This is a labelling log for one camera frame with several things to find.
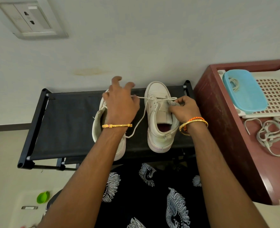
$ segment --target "hand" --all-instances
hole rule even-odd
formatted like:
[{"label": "hand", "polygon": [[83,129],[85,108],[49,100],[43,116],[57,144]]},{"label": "hand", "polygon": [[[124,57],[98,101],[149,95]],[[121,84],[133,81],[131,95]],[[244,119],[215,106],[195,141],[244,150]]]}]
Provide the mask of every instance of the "hand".
[{"label": "hand", "polygon": [[172,112],[179,122],[185,123],[191,118],[201,117],[199,108],[194,99],[183,96],[175,100],[177,103],[184,103],[181,106],[170,106],[169,111]]},{"label": "hand", "polygon": [[140,99],[136,95],[130,96],[131,89],[135,84],[128,82],[122,88],[119,84],[121,79],[120,76],[113,77],[109,92],[102,95],[107,106],[108,124],[130,124],[140,108]]}]

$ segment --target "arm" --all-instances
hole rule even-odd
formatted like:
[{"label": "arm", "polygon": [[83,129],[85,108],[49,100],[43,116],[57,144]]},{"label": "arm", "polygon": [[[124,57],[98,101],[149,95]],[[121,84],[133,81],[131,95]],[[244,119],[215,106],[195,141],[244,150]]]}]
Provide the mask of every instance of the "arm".
[{"label": "arm", "polygon": [[[201,117],[196,102],[187,97],[176,100],[184,106],[170,111],[184,123]],[[209,222],[215,227],[268,227],[254,203],[231,172],[216,142],[203,122],[187,125],[192,136]]]},{"label": "arm", "polygon": [[[139,110],[139,98],[130,97],[134,83],[119,86],[114,77],[103,94],[108,124],[129,124]],[[38,228],[94,227],[116,150],[127,127],[105,128],[80,168],[63,188]]]}]

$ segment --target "floor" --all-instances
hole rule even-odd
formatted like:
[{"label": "floor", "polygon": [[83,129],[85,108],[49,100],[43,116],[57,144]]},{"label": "floor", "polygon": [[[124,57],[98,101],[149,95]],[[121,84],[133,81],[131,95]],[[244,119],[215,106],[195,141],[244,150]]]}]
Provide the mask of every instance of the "floor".
[{"label": "floor", "polygon": [[[0,132],[0,228],[29,227],[39,222],[45,205],[40,205],[37,211],[22,213],[20,206],[35,204],[38,192],[56,193],[73,174],[72,171],[18,169],[16,165],[27,133],[27,130]],[[40,161],[39,164],[55,165],[55,160]],[[280,228],[280,205],[255,205],[270,228]]]}]

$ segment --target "white sneaker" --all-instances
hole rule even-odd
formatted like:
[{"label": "white sneaker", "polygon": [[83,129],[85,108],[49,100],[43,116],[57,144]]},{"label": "white sneaker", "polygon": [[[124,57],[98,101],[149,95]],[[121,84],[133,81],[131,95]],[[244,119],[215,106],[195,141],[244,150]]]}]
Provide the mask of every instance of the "white sneaker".
[{"label": "white sneaker", "polygon": [[167,152],[174,141],[179,121],[169,111],[170,105],[179,105],[171,98],[167,87],[158,81],[151,82],[145,91],[144,104],[149,121],[147,142],[156,153]]},{"label": "white sneaker", "polygon": [[[94,142],[98,140],[100,134],[102,133],[102,125],[104,124],[107,124],[107,106],[106,106],[106,102],[104,101],[104,98],[102,98],[99,106],[99,111],[97,112],[95,116],[95,120],[93,121],[93,125],[92,125],[92,138]],[[125,149],[126,149],[126,137],[125,135],[123,135],[119,143],[114,161],[117,161],[123,157],[125,153]]]}]

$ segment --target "black garment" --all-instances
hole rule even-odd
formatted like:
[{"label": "black garment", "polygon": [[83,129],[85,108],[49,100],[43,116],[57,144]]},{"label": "black garment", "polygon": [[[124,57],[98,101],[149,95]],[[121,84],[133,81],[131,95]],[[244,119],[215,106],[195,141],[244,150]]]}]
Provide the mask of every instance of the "black garment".
[{"label": "black garment", "polygon": [[113,169],[95,227],[210,227],[196,161],[165,171],[146,163]]}]

